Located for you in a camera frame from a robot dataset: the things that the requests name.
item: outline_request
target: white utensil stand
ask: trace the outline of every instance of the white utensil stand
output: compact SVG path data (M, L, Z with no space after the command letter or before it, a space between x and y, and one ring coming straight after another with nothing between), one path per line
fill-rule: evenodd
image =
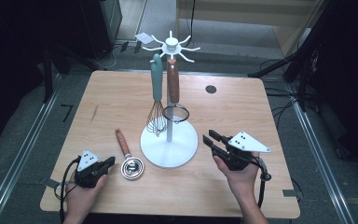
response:
M152 36L152 38L162 44L161 48L143 49L161 49L163 53L160 54L160 57L164 54L168 54L171 55L173 59L173 55L179 54L186 61L193 63L194 61L186 58L181 53L181 50L194 51L200 49L186 49L180 46L185 43L190 36L186 40L178 42L176 38L172 37L172 32L170 32L170 37L166 39L165 43L157 40L154 36ZM169 105L170 103L170 94L167 88L167 104ZM170 169L182 166L193 158L197 151L199 139L196 130L187 120L178 123L167 120L167 125L167 132L161 133L159 136L149 132L145 127L141 135L141 150L146 158L157 167Z

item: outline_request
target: wooden handle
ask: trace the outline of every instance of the wooden handle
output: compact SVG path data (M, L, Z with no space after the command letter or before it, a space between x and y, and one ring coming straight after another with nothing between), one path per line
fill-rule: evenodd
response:
M116 136L118 143L120 144L121 151L123 151L124 156L130 155L130 148L127 145L126 139L124 138L124 134L121 132L120 129L116 129Z
M177 104L179 103L179 72L175 59L168 60L167 79L171 102Z

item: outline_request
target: whisk wires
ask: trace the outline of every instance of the whisk wires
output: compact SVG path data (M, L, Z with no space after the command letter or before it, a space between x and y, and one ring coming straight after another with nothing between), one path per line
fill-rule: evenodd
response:
M162 116L162 106L161 101L155 101L153 107L150 111L149 116L147 117L146 129L154 133L157 137L167 130L167 120Z

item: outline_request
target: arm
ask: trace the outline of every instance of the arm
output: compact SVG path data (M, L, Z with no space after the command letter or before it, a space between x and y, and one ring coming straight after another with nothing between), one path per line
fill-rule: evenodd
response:
M67 193L67 209L64 224L81 224L86 216L89 214L92 206L95 204L96 198L106 183L107 175L101 176L97 185L93 189L83 189L76 185L75 173L71 176L71 183L69 183L65 191Z
M249 164L242 171L230 171L217 156L213 156L217 168L226 176L229 188L240 205L245 223L268 223L255 200L255 178L258 167Z

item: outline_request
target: black circle mark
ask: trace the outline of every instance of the black circle mark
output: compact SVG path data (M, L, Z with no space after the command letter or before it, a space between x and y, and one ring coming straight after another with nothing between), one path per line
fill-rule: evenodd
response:
M213 85L209 85L209 86L207 86L207 87L205 88L205 90L206 90L208 93L213 94L213 93L216 92L216 87L213 86Z

